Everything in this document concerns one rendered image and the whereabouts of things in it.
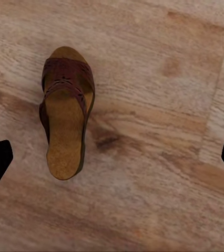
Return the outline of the sandal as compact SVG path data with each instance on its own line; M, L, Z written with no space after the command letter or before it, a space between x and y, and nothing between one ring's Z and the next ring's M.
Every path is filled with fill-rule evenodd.
M38 116L49 144L48 168L53 177L68 180L84 165L86 125L95 102L91 67L77 50L57 48L45 62L42 89Z

